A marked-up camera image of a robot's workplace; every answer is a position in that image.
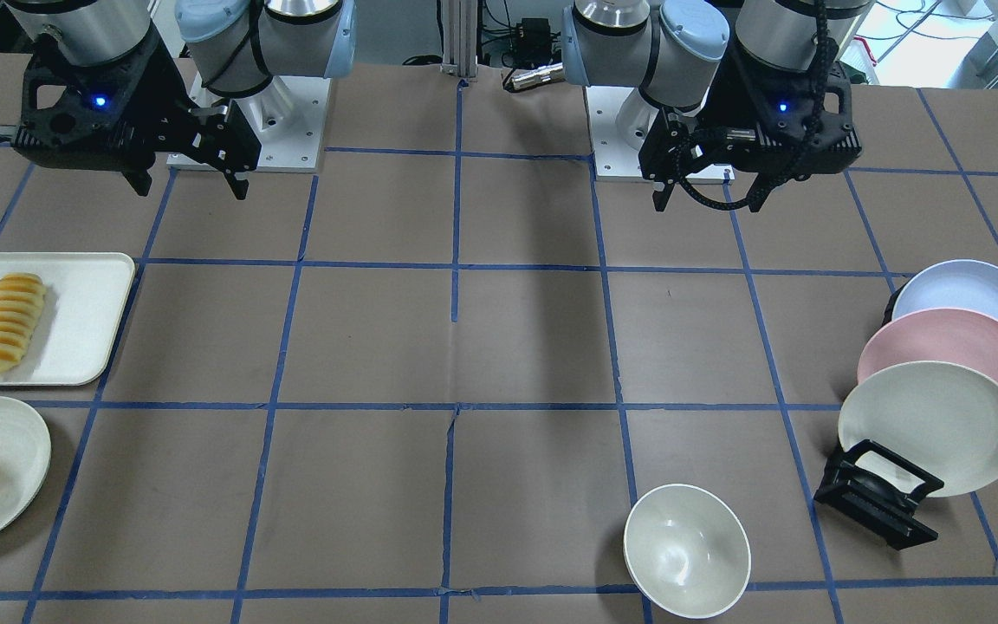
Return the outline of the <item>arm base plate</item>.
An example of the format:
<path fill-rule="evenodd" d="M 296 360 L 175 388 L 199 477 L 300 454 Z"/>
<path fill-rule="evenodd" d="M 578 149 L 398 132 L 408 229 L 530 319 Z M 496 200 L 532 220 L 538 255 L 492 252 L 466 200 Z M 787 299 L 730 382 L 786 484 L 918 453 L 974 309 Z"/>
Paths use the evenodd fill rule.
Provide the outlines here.
<path fill-rule="evenodd" d="M 260 159 L 250 169 L 236 170 L 238 178 L 253 171 L 314 173 L 321 162 L 334 83 L 320 76 L 270 76 L 256 88 L 217 94 L 197 75 L 189 96 L 197 104 L 217 104 L 229 96 L 252 127 Z"/>
<path fill-rule="evenodd" d="M 599 180 L 648 183 L 638 162 L 658 110 L 637 88 L 590 86 L 585 88 L 587 127 L 593 143 L 595 172 Z"/>

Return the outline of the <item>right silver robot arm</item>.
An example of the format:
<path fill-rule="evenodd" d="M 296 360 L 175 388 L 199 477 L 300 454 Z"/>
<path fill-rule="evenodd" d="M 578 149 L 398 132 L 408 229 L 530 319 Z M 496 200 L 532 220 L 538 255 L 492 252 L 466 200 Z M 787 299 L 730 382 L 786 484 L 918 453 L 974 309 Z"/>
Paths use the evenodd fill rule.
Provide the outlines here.
<path fill-rule="evenodd" d="M 261 158 L 261 131 L 282 111 L 253 101 L 284 76 L 349 74 L 350 1 L 178 1 L 178 32 L 214 96 L 198 104 L 139 1 L 10 1 L 33 41 L 19 121 L 0 131 L 43 167 L 122 174 L 149 193 L 159 153 L 222 173 L 238 200 Z"/>

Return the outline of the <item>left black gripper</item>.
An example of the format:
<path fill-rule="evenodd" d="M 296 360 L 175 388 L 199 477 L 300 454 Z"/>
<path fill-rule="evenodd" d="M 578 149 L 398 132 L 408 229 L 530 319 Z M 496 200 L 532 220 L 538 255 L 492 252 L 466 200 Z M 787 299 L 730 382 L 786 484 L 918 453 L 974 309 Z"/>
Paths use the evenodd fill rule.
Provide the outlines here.
<path fill-rule="evenodd" d="M 760 212 L 783 185 L 779 173 L 807 133 L 814 94 L 810 74 L 766 66 L 746 52 L 728 52 L 696 118 L 674 109 L 657 115 L 638 154 L 642 177 L 677 179 L 683 172 L 729 165 L 757 174 L 748 190 L 748 210 Z M 837 110 L 821 110 L 820 129 L 793 169 L 794 178 L 840 173 L 862 155 L 851 83 L 837 62 L 827 71 L 824 94 L 834 96 Z M 673 180 L 653 182 L 655 211 L 668 208 L 674 186 Z"/>

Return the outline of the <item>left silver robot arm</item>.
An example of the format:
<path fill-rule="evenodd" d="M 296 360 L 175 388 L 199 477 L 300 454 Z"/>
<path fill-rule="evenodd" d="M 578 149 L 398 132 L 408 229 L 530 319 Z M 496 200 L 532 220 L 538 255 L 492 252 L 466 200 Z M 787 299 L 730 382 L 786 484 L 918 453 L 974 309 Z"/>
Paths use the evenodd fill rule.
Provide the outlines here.
<path fill-rule="evenodd" d="M 870 1 L 574 1 L 567 81 L 633 88 L 653 110 L 638 169 L 654 209 L 680 188 L 718 211 L 756 213 L 773 190 L 843 173 L 862 155 L 839 58 Z"/>

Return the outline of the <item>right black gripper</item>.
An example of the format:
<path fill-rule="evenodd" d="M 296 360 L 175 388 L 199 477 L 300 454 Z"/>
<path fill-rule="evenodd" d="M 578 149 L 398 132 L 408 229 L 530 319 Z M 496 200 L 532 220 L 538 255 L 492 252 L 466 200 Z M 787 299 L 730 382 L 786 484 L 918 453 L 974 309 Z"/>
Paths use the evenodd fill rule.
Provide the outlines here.
<path fill-rule="evenodd" d="M 261 142 L 234 103 L 200 107 L 150 27 L 136 46 L 98 66 L 75 66 L 40 33 L 23 74 L 23 110 L 11 138 L 25 159 L 53 169 L 118 172 L 139 197 L 158 153 L 181 153 L 224 174 L 246 200 Z"/>

